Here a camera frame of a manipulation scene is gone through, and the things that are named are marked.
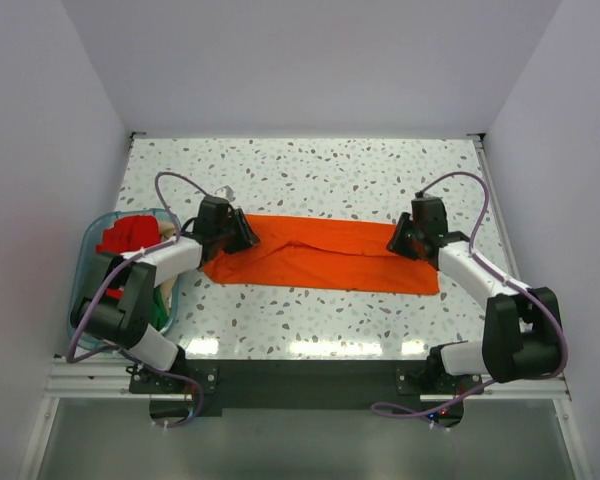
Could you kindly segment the orange t shirt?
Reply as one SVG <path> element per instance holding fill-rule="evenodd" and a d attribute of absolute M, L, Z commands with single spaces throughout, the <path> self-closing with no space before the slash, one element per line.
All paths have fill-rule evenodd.
<path fill-rule="evenodd" d="M 424 261 L 387 249 L 391 224 L 309 217 L 249 215 L 260 243 L 221 253 L 203 267 L 219 284 L 307 287 L 407 295 L 439 293 Z"/>

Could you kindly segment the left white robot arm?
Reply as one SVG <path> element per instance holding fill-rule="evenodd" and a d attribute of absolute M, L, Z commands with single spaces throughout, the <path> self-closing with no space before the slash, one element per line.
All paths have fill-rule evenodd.
<path fill-rule="evenodd" d="M 186 356 L 150 324 L 155 288 L 221 253 L 240 253 L 259 243 L 241 209 L 206 196 L 194 220 L 171 238 L 123 254 L 98 253 L 73 304 L 66 362 L 115 348 L 152 370 L 163 391 L 180 390 L 187 380 Z"/>

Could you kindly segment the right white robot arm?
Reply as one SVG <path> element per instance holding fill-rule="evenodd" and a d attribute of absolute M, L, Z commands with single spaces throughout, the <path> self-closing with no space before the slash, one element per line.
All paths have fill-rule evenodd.
<path fill-rule="evenodd" d="M 401 214 L 387 249 L 451 278 L 484 310 L 482 339 L 430 349 L 428 386 L 449 392 L 461 376 L 488 375 L 497 383 L 536 379 L 564 367 L 565 338 L 556 295 L 533 289 L 471 247 L 470 237 L 448 227 L 439 197 L 417 193 Z"/>

